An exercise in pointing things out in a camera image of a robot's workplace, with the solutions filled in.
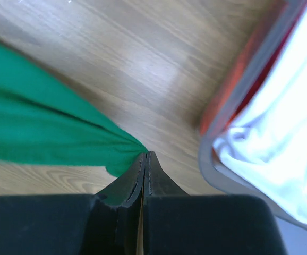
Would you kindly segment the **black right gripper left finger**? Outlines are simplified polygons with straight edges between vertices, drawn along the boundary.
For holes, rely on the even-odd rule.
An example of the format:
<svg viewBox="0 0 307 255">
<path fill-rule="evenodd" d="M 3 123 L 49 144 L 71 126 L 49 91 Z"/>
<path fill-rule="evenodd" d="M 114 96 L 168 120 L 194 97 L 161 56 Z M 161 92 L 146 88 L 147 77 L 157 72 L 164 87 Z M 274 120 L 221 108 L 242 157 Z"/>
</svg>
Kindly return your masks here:
<svg viewBox="0 0 307 255">
<path fill-rule="evenodd" d="M 0 196 L 0 254 L 135 254 L 145 160 L 96 194 Z"/>
</svg>

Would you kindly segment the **green t shirt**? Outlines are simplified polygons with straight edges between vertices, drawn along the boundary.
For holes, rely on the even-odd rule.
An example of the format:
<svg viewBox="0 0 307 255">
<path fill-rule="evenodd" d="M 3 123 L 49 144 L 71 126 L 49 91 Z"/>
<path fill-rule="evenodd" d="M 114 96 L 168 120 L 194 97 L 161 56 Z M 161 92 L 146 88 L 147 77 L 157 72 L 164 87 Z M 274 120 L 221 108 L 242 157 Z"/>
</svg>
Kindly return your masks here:
<svg viewBox="0 0 307 255">
<path fill-rule="evenodd" d="M 103 166 L 122 175 L 146 147 L 60 80 L 0 44 L 0 160 Z"/>
</svg>

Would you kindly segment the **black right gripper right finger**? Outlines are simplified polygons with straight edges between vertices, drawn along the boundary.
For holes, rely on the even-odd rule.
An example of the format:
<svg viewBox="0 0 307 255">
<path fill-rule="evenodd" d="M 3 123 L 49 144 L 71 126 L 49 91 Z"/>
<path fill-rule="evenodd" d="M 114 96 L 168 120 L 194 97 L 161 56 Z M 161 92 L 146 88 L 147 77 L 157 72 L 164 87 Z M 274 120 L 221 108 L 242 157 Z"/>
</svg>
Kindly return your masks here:
<svg viewBox="0 0 307 255">
<path fill-rule="evenodd" d="M 144 168 L 145 254 L 286 254 L 267 204 L 250 195 L 189 195 L 154 152 Z"/>
</svg>

